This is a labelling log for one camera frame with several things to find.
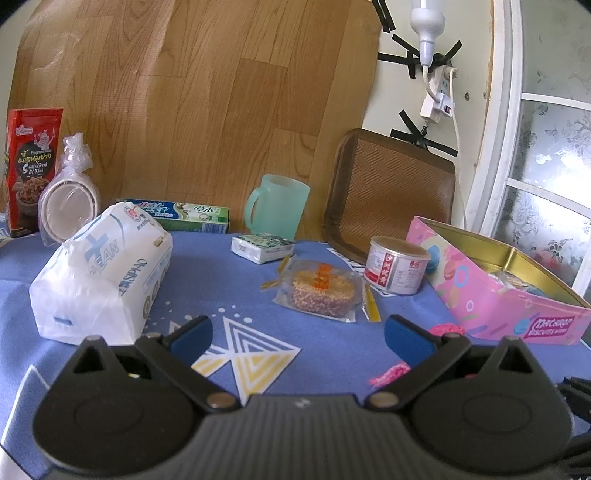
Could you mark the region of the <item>small white-green soap pack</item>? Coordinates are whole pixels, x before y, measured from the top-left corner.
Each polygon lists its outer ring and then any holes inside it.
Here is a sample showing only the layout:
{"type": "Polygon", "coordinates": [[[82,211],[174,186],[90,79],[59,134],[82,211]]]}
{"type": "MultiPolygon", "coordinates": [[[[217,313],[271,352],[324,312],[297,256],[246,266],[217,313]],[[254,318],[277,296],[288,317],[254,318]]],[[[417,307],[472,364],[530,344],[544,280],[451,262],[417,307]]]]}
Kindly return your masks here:
{"type": "Polygon", "coordinates": [[[281,260],[294,253],[294,241],[272,234],[242,234],[232,238],[230,251],[257,265],[281,260]]]}

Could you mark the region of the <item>pink fluffy soft object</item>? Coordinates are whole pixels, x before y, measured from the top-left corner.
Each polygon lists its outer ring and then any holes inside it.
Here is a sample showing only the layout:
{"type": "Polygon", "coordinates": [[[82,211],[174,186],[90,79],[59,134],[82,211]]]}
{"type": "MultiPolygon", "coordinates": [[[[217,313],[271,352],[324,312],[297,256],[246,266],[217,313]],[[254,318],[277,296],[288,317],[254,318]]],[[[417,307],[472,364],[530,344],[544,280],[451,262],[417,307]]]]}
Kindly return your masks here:
{"type": "MultiPolygon", "coordinates": [[[[452,323],[444,323],[432,327],[430,329],[430,333],[435,336],[442,337],[444,334],[447,333],[458,333],[464,335],[466,331],[459,325],[455,325],[452,323]]],[[[408,366],[406,362],[399,362],[398,364],[389,368],[382,375],[370,379],[369,383],[372,387],[381,388],[388,385],[392,381],[404,376],[410,370],[411,367],[408,366]]]]}

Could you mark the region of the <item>teal plastic mug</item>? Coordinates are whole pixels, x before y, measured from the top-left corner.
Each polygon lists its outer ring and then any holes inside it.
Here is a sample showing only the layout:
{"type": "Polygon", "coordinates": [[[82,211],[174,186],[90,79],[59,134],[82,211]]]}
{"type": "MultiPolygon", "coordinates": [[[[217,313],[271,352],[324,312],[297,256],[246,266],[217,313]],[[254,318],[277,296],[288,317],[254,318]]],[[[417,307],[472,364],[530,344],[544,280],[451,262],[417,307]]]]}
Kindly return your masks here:
{"type": "Polygon", "coordinates": [[[243,220],[253,234],[294,240],[311,188],[296,179],[266,174],[246,200],[243,220]]]}

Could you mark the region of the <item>red snack bag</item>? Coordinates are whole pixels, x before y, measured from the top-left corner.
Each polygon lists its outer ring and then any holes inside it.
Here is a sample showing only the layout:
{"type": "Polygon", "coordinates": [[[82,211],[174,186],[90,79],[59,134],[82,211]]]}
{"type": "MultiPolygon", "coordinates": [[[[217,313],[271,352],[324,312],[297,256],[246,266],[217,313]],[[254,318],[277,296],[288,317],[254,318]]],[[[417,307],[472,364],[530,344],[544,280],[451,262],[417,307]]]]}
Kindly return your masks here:
{"type": "Polygon", "coordinates": [[[13,238],[38,230],[38,204],[56,170],[61,108],[8,112],[3,194],[6,222],[13,238]]]}

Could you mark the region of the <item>pink biscuit tin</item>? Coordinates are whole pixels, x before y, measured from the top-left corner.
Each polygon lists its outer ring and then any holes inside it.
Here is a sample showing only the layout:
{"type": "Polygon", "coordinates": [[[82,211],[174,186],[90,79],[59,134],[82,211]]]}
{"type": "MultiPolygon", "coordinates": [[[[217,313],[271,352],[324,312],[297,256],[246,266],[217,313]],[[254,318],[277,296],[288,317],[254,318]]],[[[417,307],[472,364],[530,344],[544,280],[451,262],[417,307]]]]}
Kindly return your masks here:
{"type": "Polygon", "coordinates": [[[590,326],[590,305],[514,247],[419,216],[407,241],[430,253],[426,280],[475,338],[569,346],[590,326]]]}

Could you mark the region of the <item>packaged sesame cake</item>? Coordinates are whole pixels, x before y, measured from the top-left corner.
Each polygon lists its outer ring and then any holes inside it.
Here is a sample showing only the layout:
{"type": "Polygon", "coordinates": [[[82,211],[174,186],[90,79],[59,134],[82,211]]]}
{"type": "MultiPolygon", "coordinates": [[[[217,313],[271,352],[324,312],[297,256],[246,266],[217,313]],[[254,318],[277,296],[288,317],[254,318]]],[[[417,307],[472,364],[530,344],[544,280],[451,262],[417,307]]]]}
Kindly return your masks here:
{"type": "Polygon", "coordinates": [[[367,281],[355,271],[325,262],[287,256],[277,267],[277,278],[260,289],[276,289],[274,303],[304,314],[356,323],[356,311],[362,310],[370,323],[382,320],[367,281]]]}

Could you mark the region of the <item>green toothpaste box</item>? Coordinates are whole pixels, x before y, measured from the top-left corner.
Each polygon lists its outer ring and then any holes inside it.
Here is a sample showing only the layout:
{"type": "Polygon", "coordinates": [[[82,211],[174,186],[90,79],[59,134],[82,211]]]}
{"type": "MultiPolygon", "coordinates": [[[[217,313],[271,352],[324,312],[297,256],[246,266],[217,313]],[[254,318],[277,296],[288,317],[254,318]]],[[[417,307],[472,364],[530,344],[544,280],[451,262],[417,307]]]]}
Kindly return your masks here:
{"type": "Polygon", "coordinates": [[[228,233],[228,207],[161,200],[125,199],[151,215],[167,231],[228,233]]]}

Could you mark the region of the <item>white tissue pack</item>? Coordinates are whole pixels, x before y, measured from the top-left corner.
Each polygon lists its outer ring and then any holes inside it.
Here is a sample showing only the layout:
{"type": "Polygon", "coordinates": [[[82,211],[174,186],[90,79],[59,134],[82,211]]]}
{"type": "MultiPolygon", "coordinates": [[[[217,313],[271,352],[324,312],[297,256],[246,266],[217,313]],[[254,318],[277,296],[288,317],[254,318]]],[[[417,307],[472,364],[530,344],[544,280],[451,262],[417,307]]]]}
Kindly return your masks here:
{"type": "Polygon", "coordinates": [[[169,267],[172,235],[131,202],[108,207],[66,240],[29,288],[41,337],[98,335],[129,345],[143,332],[169,267]]]}

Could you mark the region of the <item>white power strip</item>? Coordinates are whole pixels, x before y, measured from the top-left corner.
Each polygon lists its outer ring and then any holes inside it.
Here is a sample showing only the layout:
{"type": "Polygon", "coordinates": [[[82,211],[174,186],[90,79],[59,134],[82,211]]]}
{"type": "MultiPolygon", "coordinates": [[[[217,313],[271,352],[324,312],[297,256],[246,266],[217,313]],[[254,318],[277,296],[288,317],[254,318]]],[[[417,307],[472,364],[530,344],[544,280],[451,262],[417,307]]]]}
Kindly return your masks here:
{"type": "Polygon", "coordinates": [[[422,67],[422,78],[426,88],[426,97],[420,110],[420,116],[427,123],[439,123],[443,117],[455,119],[454,80],[457,69],[439,66],[433,73],[427,66],[422,67]]]}

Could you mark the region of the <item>bagged white plastic bowls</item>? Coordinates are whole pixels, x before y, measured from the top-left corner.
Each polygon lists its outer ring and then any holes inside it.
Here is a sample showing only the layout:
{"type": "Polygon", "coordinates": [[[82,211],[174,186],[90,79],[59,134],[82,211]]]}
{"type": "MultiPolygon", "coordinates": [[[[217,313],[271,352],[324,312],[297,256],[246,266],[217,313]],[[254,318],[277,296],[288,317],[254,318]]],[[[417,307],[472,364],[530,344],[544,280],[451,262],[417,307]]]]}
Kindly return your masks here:
{"type": "Polygon", "coordinates": [[[84,135],[63,139],[63,153],[54,178],[38,202],[38,224],[45,246],[63,244],[98,216],[100,194],[86,171],[93,167],[84,135]]]}

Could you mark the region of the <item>white light bulb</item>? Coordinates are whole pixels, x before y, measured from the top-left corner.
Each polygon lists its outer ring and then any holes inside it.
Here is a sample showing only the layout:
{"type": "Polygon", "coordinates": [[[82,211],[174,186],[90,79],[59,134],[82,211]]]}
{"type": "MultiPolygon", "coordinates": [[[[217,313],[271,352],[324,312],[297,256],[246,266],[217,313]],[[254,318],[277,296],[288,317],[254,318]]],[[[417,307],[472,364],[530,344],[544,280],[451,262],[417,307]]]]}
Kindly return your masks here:
{"type": "Polygon", "coordinates": [[[422,66],[430,67],[435,56],[435,44],[445,30],[444,2],[415,0],[410,12],[410,24],[419,37],[419,57],[422,66]]]}

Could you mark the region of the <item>wood-pattern board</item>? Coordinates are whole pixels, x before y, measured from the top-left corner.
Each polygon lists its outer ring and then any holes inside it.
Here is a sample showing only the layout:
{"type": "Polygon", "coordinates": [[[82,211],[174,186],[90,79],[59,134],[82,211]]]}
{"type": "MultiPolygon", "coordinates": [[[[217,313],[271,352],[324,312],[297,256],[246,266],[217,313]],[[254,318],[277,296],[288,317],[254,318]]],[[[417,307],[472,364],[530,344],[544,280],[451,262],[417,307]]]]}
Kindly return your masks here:
{"type": "Polygon", "coordinates": [[[381,25],[369,1],[43,1],[20,39],[12,108],[60,107],[101,200],[243,207],[264,174],[311,189],[320,239],[342,136],[359,128],[381,25]]]}

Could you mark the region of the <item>white red-label can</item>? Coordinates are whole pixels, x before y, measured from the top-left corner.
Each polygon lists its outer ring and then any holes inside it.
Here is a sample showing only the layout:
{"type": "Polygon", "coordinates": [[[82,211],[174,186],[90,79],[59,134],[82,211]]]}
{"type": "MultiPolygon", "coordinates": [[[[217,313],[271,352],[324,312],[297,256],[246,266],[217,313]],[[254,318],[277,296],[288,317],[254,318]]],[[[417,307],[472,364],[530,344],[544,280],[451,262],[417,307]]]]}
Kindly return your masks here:
{"type": "Polygon", "coordinates": [[[374,236],[363,276],[381,291],[414,295],[423,282],[431,255],[424,248],[388,236],[374,236]]]}

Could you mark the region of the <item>frosted glass window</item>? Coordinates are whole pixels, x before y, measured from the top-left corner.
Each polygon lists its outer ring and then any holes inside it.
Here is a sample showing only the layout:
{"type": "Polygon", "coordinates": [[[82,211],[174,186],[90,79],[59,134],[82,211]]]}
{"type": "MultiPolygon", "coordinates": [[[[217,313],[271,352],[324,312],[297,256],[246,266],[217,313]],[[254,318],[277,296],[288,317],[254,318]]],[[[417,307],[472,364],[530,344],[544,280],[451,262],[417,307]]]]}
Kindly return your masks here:
{"type": "Polygon", "coordinates": [[[496,1],[468,227],[590,296],[590,4],[496,1]]]}

